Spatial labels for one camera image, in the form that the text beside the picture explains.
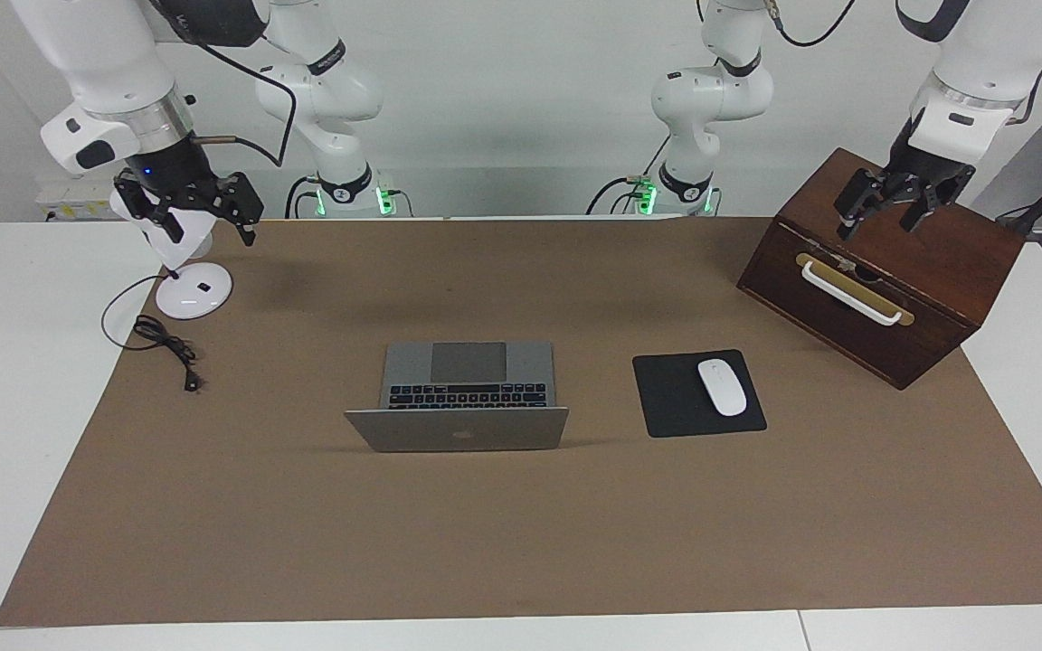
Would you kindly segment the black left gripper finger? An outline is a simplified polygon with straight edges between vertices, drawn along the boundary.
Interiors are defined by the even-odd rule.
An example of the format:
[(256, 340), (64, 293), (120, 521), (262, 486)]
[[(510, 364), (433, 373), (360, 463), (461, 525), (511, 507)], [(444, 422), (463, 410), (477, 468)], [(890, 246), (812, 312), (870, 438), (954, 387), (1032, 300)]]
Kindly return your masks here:
[(855, 236), (857, 228), (874, 212), (884, 207), (885, 175), (853, 174), (835, 199), (835, 210), (840, 218), (837, 235), (843, 241)]
[(900, 227), (905, 233), (914, 233), (923, 221), (942, 206), (942, 199), (934, 191), (923, 191), (910, 203), (900, 219)]

